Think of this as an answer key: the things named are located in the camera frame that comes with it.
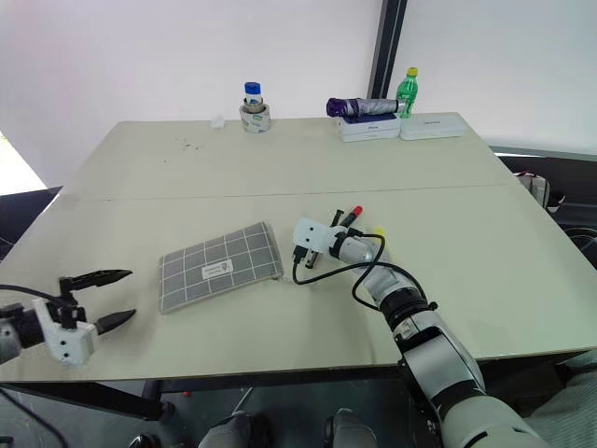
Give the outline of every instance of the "grid pattern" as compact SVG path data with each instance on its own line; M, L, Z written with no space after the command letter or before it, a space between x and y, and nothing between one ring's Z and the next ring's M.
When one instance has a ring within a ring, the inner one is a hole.
M205 275L203 268L222 267ZM273 234L258 222L213 240L177 250L160 259L160 312L284 274Z

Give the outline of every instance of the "tape roll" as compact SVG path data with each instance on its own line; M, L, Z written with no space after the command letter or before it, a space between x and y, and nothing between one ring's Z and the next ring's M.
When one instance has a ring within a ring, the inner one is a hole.
M248 133L264 133L270 128L270 107L263 105L265 109L256 114L250 113L247 105L239 107L243 127Z

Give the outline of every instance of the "small white paper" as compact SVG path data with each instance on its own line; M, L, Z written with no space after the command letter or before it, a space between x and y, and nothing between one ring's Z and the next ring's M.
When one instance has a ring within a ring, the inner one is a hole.
M212 129L222 129L226 124L226 120L221 115L218 115L209 123L210 128Z
M224 261L219 261L218 263L208 264L207 266L203 266L201 268L201 273L203 274L203 279L205 280L212 277L218 277L219 275L223 275L225 273L231 273L232 271L234 271L234 267L232 266L231 259L225 259Z

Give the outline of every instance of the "black cable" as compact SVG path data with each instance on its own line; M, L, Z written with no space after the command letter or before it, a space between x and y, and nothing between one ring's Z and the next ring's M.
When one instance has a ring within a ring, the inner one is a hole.
M41 418L39 415L37 415L36 413L34 413L30 409L28 409L26 406L23 406L18 401L16 401L15 399L13 399L2 388L0 388L0 395L4 396L5 399L7 399L8 401L10 401L17 408L19 408L21 411L23 411L24 413L26 413L27 415L29 415L31 418L33 418L39 425L41 425L42 427L44 427L45 429L47 429L49 432L51 432L56 437L56 439L58 439L58 442L60 443L60 445L61 445L62 448L68 448L68 442L66 441L66 439L64 438L64 436L61 434L61 432L58 429L56 429L55 427L53 427L50 423L48 423L46 420L44 420L43 418Z
M572 240L575 246L578 247L578 250L580 250L580 252L582 252L583 254L585 253L585 250L587 250L588 247L597 243L597 230L595 229L573 227L571 229L566 229L564 232ZM577 241L578 238L586 238L585 242L588 242L585 244L579 243Z
M65 307L69 306L69 304L66 303L60 297L50 296L49 294L46 294L45 292L37 291L35 289L30 289L29 287L19 287L17 285L0 285L0 290L22 292L23 294L29 294L31 296L41 297L42 299L46 299L47 301L52 301L59 306L65 306Z
M363 274L360 277L358 277L358 280L356 280L356 282L354 282L353 291L352 291L353 299L358 301L361 305L367 306L367 308L369 308L371 310L380 311L377 306L367 303L366 301L363 301L362 299L359 299L359 297L356 295L356 289L359 287L359 285L361 283L363 283L363 280L365 280L365 277L367 277L371 273L371 271L373 271L373 268L375 267L375 263L377 263L380 260L380 258L382 257L383 250L385 249L385 238L383 238L382 235L378 235L375 233L364 233L361 236L363 238L377 238L381 242L380 242L380 248L378 249L377 254L375 255L375 258L373 259L373 261L368 265L368 267L365 269Z
M292 266L292 279L293 281L297 284L297 285L309 285L310 283L315 283L318 282L320 280L324 280L326 278L329 278L333 275L336 275L338 273L345 273L346 271L350 271L352 269L355 268L366 268L368 266L383 266L384 268L390 268L393 271L396 271L397 273L401 273L402 275L404 275L405 277L407 277L413 285L415 285L415 287L417 289L419 289L419 292L421 293L421 297L427 301L427 296L425 296L425 293L423 291L423 287L421 286L421 284L417 281L416 278L414 278L414 276L409 273L407 270L401 268L400 266L396 266L395 264L392 263L386 263L385 261L370 261L370 262L363 262L363 263L355 263L355 264L349 264L347 266L342 266L341 268L335 269L333 271L329 271L328 273L322 273L321 275L317 275L315 277L311 277L311 278L307 278L305 280L299 280L297 278L297 268L299 266L299 264L297 262L295 262Z
M14 243L12 243L11 241L7 240L6 238L2 238L2 237L0 236L0 243L1 243L1 242L4 242L4 243L6 243L7 245L15 245L15 244L14 244Z

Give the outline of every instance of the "table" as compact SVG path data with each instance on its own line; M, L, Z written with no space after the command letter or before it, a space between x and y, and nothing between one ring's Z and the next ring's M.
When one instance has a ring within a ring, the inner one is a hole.
M394 366L390 330L351 300L350 274L311 287L289 280L299 218L328 222L357 204L365 208L357 227L385 227L395 261L475 358L597 345L594 270L470 128L456 138L343 144L332 119L276 120L263 134L237 121L224 129L122 122L13 248L0 281L56 292L60 275L130 269L76 296L91 321L129 308L137 315L102 336L83 368L60 365L39 345L0 367L0 381ZM259 220L273 229L285 278L159 314L161 255Z

